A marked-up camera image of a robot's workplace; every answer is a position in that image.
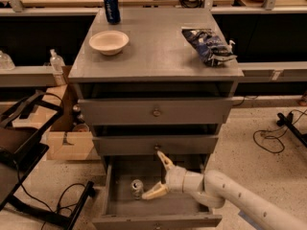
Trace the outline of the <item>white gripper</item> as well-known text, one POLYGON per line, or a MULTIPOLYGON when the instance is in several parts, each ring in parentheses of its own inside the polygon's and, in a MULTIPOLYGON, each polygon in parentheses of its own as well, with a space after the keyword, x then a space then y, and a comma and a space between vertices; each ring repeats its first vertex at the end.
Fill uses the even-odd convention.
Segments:
POLYGON ((162 197, 167 195, 169 191, 190 193, 203 190, 204 175, 202 173, 187 171, 182 167, 175 166, 173 161, 160 150, 157 155, 167 171, 165 176, 166 184, 157 182, 150 190, 142 194, 143 199, 151 200, 162 197))

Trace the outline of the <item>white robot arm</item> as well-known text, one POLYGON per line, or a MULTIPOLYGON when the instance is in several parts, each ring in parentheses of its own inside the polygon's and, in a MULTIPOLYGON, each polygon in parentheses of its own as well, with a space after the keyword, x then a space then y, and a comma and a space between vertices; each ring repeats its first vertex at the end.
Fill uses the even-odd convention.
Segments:
POLYGON ((228 200, 263 230, 307 230, 306 222, 271 204, 222 172, 191 172, 176 166, 160 150, 157 156, 166 171, 165 182, 156 183, 144 193, 142 198, 145 200, 171 192, 188 194, 199 204, 209 208, 222 208, 228 200))

